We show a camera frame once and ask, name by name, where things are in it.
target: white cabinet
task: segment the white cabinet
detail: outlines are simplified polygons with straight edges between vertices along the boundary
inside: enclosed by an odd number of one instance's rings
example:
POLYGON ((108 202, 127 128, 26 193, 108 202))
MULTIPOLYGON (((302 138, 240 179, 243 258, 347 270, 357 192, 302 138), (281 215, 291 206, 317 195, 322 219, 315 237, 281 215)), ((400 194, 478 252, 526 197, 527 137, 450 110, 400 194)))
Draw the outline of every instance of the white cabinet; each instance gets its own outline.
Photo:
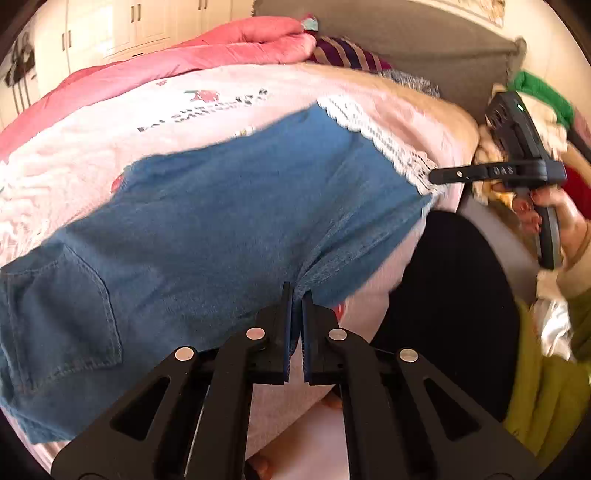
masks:
POLYGON ((230 21, 232 0, 203 0, 202 32, 230 21))
POLYGON ((171 4, 171 1, 163 0, 140 0, 136 4, 136 45, 170 37, 171 4))
POLYGON ((165 40, 157 40, 150 43, 145 43, 143 45, 139 45, 134 48, 128 48, 122 52, 119 52, 115 55, 111 55, 109 57, 109 62, 112 61, 121 61, 121 60, 129 60, 135 57, 139 57, 141 55, 146 55, 148 53, 152 53, 154 51, 163 50, 166 48, 166 39, 165 40))
POLYGON ((19 111, 21 110, 21 102, 18 97, 18 88, 15 86, 15 91, 13 93, 12 87, 9 87, 4 83, 4 78, 1 78, 0 80, 0 125, 2 127, 0 129, 4 129, 18 115, 15 99, 19 111))
POLYGON ((131 48, 135 45, 135 2, 111 0, 108 2, 107 17, 110 45, 108 55, 131 48))
POLYGON ((203 0, 175 0, 173 5, 173 43, 197 37, 202 32, 203 0))
POLYGON ((34 17, 39 93, 80 69, 195 38, 243 3, 252 0, 47 0, 34 17))
POLYGON ((49 0, 35 14, 33 47, 41 96, 70 74, 66 53, 66 13, 67 0, 49 0))
POLYGON ((232 0, 174 0, 173 4, 173 43, 198 37, 232 16, 232 0))
POLYGON ((103 63, 105 52, 99 39, 101 24, 97 22, 102 3, 100 0, 68 0, 66 51, 70 73, 103 63))

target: white lace edge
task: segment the white lace edge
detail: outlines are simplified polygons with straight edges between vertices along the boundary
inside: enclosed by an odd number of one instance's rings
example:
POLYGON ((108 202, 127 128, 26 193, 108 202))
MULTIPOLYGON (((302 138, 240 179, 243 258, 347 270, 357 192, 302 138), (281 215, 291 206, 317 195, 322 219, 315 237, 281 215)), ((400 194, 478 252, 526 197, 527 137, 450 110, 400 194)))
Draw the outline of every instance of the white lace edge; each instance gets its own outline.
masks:
POLYGON ((429 173, 438 166, 425 152, 416 152, 401 145, 391 131, 379 126, 350 96, 341 93, 327 95, 318 98, 318 105, 343 128, 359 132, 373 141, 375 148, 392 162, 394 170, 406 178, 420 195, 439 197, 447 191, 445 185, 434 185, 429 181, 429 173))

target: pink comforter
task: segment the pink comforter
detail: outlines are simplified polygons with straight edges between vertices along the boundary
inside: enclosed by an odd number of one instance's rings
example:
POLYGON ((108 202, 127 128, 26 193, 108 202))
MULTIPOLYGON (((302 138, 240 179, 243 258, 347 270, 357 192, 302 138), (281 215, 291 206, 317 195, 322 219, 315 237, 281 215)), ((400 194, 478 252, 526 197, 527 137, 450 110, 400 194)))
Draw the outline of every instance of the pink comforter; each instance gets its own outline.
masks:
POLYGON ((79 70, 25 110, 0 134, 0 161, 40 131, 87 105, 114 98, 152 80, 234 64, 296 63, 316 46, 299 20, 251 17, 221 25, 166 50, 79 70))

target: green cloth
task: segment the green cloth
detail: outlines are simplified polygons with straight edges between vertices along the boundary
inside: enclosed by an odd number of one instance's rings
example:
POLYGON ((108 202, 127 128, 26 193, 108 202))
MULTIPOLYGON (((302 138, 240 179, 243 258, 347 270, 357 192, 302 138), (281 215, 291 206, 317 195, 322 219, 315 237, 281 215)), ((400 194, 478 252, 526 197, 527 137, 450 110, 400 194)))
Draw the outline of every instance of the green cloth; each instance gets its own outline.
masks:
POLYGON ((558 123, 567 129, 574 122, 573 106, 566 99, 549 87, 546 82, 528 72, 519 72, 512 82, 507 85, 508 90, 523 92, 536 97, 538 100, 550 105, 556 112, 558 123))

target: denim jeans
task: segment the denim jeans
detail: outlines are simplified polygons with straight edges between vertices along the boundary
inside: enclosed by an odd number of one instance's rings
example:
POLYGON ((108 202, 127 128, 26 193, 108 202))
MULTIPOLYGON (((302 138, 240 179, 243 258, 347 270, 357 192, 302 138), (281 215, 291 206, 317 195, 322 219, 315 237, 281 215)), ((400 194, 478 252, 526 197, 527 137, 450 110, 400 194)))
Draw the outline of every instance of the denim jeans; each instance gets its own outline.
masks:
POLYGON ((296 310, 308 290, 337 305, 430 200, 317 105, 145 158, 107 204, 1 270, 0 402, 32 442, 71 439, 178 346, 252 325, 284 281, 296 310))

